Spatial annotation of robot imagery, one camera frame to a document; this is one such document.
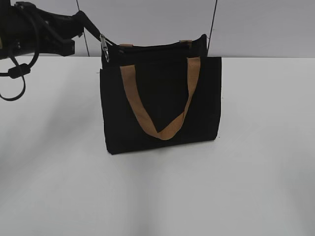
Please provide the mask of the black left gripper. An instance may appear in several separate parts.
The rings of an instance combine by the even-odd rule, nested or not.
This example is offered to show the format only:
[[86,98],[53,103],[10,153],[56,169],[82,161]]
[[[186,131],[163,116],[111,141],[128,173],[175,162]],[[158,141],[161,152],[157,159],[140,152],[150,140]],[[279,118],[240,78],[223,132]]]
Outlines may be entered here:
[[74,15],[47,12],[31,3],[29,14],[35,34],[35,46],[41,54],[60,56],[75,54],[75,41],[73,39],[83,34],[83,27],[99,42],[106,41],[110,45],[116,45],[106,38],[81,10],[78,11],[77,21]]

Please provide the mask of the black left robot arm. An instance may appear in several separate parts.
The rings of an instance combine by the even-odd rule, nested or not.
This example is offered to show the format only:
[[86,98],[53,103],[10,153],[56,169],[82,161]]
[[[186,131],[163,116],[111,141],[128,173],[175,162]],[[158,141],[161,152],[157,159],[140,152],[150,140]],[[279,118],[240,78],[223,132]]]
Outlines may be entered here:
[[114,45],[81,10],[74,15],[61,15],[41,10],[26,1],[14,5],[8,0],[0,2],[1,59],[9,57],[10,46],[14,56],[31,53],[73,55],[73,38],[82,36],[85,30],[101,42],[103,48],[106,43]]

